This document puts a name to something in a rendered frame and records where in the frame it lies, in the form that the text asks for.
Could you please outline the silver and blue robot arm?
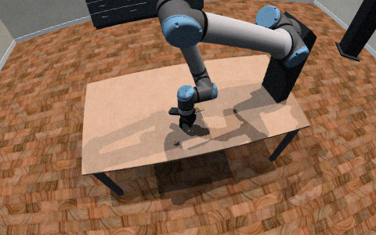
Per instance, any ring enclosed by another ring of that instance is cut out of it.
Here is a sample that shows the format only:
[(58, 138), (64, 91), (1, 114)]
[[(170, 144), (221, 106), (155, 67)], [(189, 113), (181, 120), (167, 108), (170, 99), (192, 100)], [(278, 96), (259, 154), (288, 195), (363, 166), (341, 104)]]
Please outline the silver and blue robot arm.
[(180, 48), (196, 85), (183, 85), (178, 89), (178, 107), (172, 107), (168, 112), (170, 115), (190, 115), (195, 103), (218, 96), (217, 86), (208, 75), (198, 42), (267, 52), (282, 60), (287, 68), (297, 66), (309, 55), (306, 44), (300, 38), (300, 25), (272, 5), (258, 11), (256, 24), (191, 9), (187, 0), (158, 0), (158, 5), (156, 10), (162, 33), (170, 45)]

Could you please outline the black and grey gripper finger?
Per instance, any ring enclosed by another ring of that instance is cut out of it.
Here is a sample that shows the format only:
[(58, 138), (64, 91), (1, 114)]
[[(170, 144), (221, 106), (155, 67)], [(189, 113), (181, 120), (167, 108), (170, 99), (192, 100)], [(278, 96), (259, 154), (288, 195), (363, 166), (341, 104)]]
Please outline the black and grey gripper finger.
[(186, 130), (190, 130), (187, 126), (186, 126), (186, 124), (184, 124), (184, 123), (182, 123), (181, 121), (179, 122), (179, 127), (184, 131), (184, 129), (186, 129)]

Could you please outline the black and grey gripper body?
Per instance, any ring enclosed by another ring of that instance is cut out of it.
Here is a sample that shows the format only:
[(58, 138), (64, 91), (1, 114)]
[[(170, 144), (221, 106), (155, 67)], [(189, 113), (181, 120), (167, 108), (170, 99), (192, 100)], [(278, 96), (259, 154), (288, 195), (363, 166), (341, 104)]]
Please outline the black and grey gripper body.
[[(193, 116), (193, 119), (192, 119), (192, 115), (194, 115)], [(181, 121), (182, 123), (184, 123), (184, 124), (186, 124), (186, 125), (188, 125), (188, 127), (192, 127), (192, 125), (193, 125), (193, 123), (195, 122), (195, 120), (196, 120), (196, 114), (195, 114), (195, 110), (193, 111), (193, 113), (192, 114), (190, 114), (190, 115), (183, 115), (183, 116), (180, 116), (180, 119), (179, 119), (179, 121)], [(185, 122), (184, 122), (185, 121)]]

